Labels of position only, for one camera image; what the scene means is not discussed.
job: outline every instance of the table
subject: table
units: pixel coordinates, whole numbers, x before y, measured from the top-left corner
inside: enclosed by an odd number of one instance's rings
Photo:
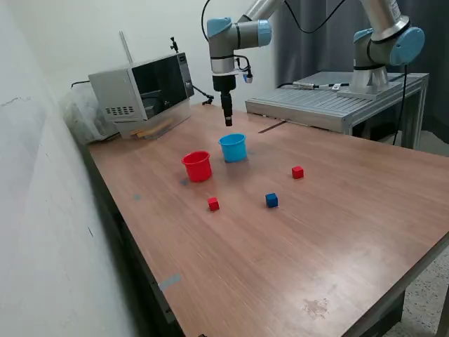
[[[186,336],[360,336],[448,245],[448,158],[277,123],[195,106],[158,140],[90,146]],[[247,161],[222,160],[229,132]],[[213,177],[190,183],[200,149]]]
[[[321,85],[349,83],[351,78],[352,72],[319,72],[300,81]],[[341,97],[332,90],[310,91],[284,86],[247,100],[246,109],[250,113],[351,135],[353,127],[402,101],[403,77],[401,74],[390,73],[389,78],[398,85],[390,88],[386,95],[377,100]],[[403,147],[416,149],[420,143],[428,83],[429,74],[407,76],[406,106],[401,128]]]

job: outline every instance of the black cable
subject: black cable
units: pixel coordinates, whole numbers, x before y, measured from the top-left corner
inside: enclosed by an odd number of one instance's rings
[[[206,41],[209,41],[209,40],[206,35],[206,32],[204,31],[204,12],[206,12],[206,7],[208,6],[209,2],[210,2],[210,0],[206,1],[206,3],[204,4],[204,7],[203,7],[203,12],[201,13],[201,30],[203,30],[204,39],[206,39]]]
[[[80,82],[75,82],[72,83],[72,85],[70,86],[70,88],[73,88],[74,86],[76,86],[77,84],[82,84],[82,83],[89,83],[90,81],[80,81]]]
[[[395,81],[397,81],[398,79],[402,79],[405,75],[406,75],[406,74],[400,74],[400,75],[398,75],[398,76],[392,77],[392,78],[388,79],[388,82],[395,82]]]
[[[204,97],[207,98],[207,100],[205,100],[205,101],[202,103],[203,105],[206,105],[206,104],[212,104],[213,99],[214,99],[215,97],[213,97],[212,95],[208,95],[207,93],[205,93],[205,92],[202,91],[201,89],[195,87],[194,85],[192,85],[192,86],[194,87],[194,89],[195,89],[196,91],[198,91],[198,92],[201,93]]]
[[[332,11],[331,14],[329,14],[329,16],[314,30],[304,30],[301,28],[300,23],[297,21],[297,18],[292,10],[292,8],[290,7],[290,4],[288,3],[288,0],[285,1],[285,4],[287,5],[288,10],[290,11],[290,14],[293,16],[293,19],[296,22],[297,27],[300,29],[301,32],[305,33],[305,34],[313,34],[315,33],[318,29],[322,28],[322,26],[324,26],[326,24],[326,22],[329,21],[329,19],[332,17],[332,15],[334,15],[334,13],[337,11],[337,9],[345,2],[346,0],[341,0],[341,2],[337,5],[337,7],[334,8],[334,10]]]
[[[277,89],[282,88],[283,86],[292,86],[292,85],[293,85],[293,82],[282,83],[277,86]]]
[[[404,112],[404,105],[406,103],[406,89],[407,89],[407,65],[404,67],[404,87],[402,89],[401,111],[399,112],[398,125],[396,125],[396,133],[394,134],[393,145],[396,144],[396,138],[399,133],[399,126],[401,125],[402,114]]]
[[[237,65],[239,66],[239,69],[240,69],[242,72],[246,72],[246,71],[248,71],[249,69],[251,69],[250,61],[249,61],[249,59],[248,59],[245,55],[235,55],[235,54],[234,54],[234,57],[237,58],[237,59],[236,59]],[[239,58],[243,58],[243,59],[246,61],[246,67],[240,68],[240,60],[239,60]]]

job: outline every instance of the white wall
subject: white wall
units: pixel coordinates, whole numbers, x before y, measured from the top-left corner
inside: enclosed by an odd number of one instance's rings
[[[4,0],[0,41],[0,336],[136,336],[117,241]]]
[[[212,0],[207,18],[231,16],[237,20],[253,0]],[[119,38],[125,32],[134,61],[172,53],[171,36],[187,53],[194,83],[213,93],[208,44],[200,17],[205,0],[8,0],[51,88],[58,99],[72,82],[108,67],[126,64]],[[274,87],[273,43],[242,51],[250,58],[253,84],[238,78],[234,105],[244,110],[246,98]],[[194,102],[203,96],[196,94]]]

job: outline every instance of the metal table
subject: metal table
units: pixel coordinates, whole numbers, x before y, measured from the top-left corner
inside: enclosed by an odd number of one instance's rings
[[[403,83],[401,74],[389,74],[394,82]],[[351,72],[319,72],[301,80],[305,83],[349,83]],[[408,74],[406,105],[403,115],[402,147],[417,148],[420,142],[422,116],[429,74]],[[253,114],[294,121],[330,131],[352,134],[356,125],[385,111],[402,100],[402,85],[394,86],[377,100],[339,96],[332,90],[303,90],[284,86],[246,101],[246,110]]]

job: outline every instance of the blue cup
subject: blue cup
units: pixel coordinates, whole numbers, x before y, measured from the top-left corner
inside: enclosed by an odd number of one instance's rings
[[[246,136],[242,133],[231,133],[220,138],[224,160],[228,163],[241,161],[246,158]]]

